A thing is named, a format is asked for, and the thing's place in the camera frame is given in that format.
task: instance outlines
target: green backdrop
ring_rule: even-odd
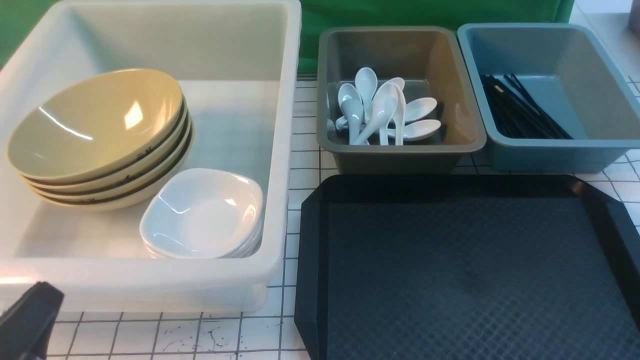
[[[0,0],[0,66],[57,0]],[[300,72],[316,72],[318,38],[328,29],[361,25],[468,22],[567,22],[573,0],[301,0]]]

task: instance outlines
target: tan bowl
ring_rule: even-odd
[[[69,195],[83,192],[100,192],[133,181],[142,174],[146,174],[147,172],[151,171],[151,169],[156,168],[158,165],[160,165],[160,163],[162,163],[163,160],[166,159],[166,157],[171,153],[171,150],[181,139],[183,130],[187,126],[187,117],[189,116],[189,111],[184,104],[185,103],[183,103],[183,111],[180,117],[180,121],[176,123],[176,127],[171,131],[168,138],[160,143],[160,145],[158,145],[158,147],[156,147],[156,149],[153,150],[149,155],[134,162],[128,167],[113,172],[110,175],[99,177],[85,183],[49,184],[40,183],[38,181],[29,179],[28,177],[23,177],[22,179],[28,184],[45,190],[46,192],[65,193]]]
[[[119,196],[112,197],[104,200],[96,200],[96,201],[65,201],[65,200],[56,200],[46,196],[40,196],[43,200],[50,202],[51,204],[66,206],[69,208],[76,208],[87,211],[108,211],[126,208],[127,206],[135,205],[139,202],[143,202],[150,197],[155,196],[158,191],[162,189],[162,187],[180,170],[180,167],[186,160],[191,147],[193,146],[193,140],[195,139],[195,129],[192,127],[191,132],[187,138],[187,144],[183,147],[182,152],[177,159],[174,160],[173,164],[169,167],[165,168],[165,170],[159,174],[155,179],[152,179],[148,183],[143,186],[131,190],[127,193],[123,193]]]
[[[105,199],[111,199],[121,194],[128,193],[131,190],[138,189],[141,186],[149,183],[151,180],[157,178],[159,174],[162,174],[167,168],[171,167],[175,160],[179,158],[182,150],[186,147],[187,139],[189,138],[188,135],[191,131],[191,118],[187,119],[186,125],[187,126],[182,130],[180,140],[171,149],[167,157],[165,157],[165,159],[158,166],[146,173],[140,174],[139,177],[133,179],[132,181],[129,181],[128,183],[117,185],[101,192],[82,192],[74,194],[52,192],[50,190],[39,189],[31,185],[29,187],[39,195],[50,197],[56,200],[65,200],[72,202],[95,202]]]
[[[180,85],[164,72],[110,72],[35,108],[13,132],[7,157],[37,181],[78,183],[153,151],[178,121]]]

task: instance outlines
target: stack of bowls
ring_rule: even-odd
[[[151,201],[140,234],[153,258],[244,258],[262,239],[262,197],[247,177],[189,169]]]
[[[131,69],[83,81],[34,109],[13,132],[7,155],[42,199],[111,210],[154,196],[193,139],[178,82]]]

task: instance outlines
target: black tray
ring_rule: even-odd
[[[302,205],[311,359],[640,359],[640,236],[572,176],[334,176]]]

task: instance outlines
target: textured tray surface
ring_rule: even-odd
[[[328,209],[328,359],[640,358],[577,198]]]

